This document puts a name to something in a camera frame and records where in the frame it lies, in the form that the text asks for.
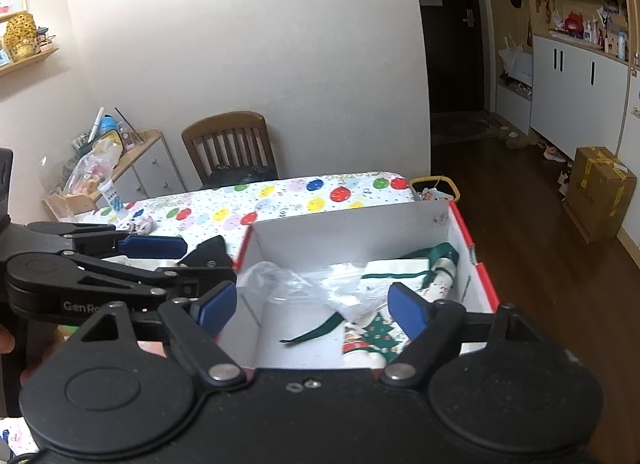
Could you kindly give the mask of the person's left hand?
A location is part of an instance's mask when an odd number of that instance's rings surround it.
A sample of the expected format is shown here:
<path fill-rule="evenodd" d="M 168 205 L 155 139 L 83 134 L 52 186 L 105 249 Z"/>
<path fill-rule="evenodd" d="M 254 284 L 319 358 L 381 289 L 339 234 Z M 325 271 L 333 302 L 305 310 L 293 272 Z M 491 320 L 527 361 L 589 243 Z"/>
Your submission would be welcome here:
<path fill-rule="evenodd" d="M 21 384 L 24 385 L 28 381 L 29 377 L 32 376 L 32 373 L 34 373 L 38 369 L 38 366 L 40 366 L 43 361 L 46 361 L 51 356 L 51 354 L 53 354 L 58 349 L 58 347 L 64 344 L 64 342 L 65 340 L 62 333 L 58 330 L 55 330 L 52 334 L 52 337 L 50 338 L 49 345 L 43 349 L 42 353 L 37 358 L 28 360 L 25 363 L 24 369 L 20 376 Z M 1 328 L 1 354 L 9 354 L 14 349 L 14 347 L 14 336 L 6 328 Z"/>

